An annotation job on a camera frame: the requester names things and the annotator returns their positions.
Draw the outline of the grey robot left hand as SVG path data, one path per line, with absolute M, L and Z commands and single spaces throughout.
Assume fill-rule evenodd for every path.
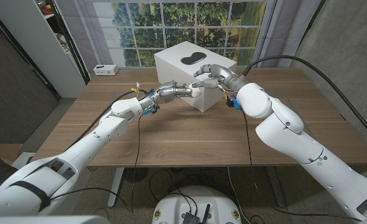
M 169 103 L 174 98 L 189 97 L 197 98 L 202 94 L 199 87 L 193 87 L 192 84 L 186 85 L 184 83 L 177 83 L 176 81 L 170 81 L 162 84 L 152 93 L 147 94 L 139 102 L 143 109 L 150 108 L 151 106 Z

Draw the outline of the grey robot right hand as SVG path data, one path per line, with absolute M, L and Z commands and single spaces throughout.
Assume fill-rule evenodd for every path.
M 204 87 L 215 89 L 222 87 L 228 91 L 239 92 L 242 87 L 249 84 L 244 76 L 239 76 L 228 68 L 217 64 L 203 65 L 193 76 L 198 77 L 205 73 L 208 74 L 208 78 L 203 81 L 193 83 L 192 86 L 194 88 Z

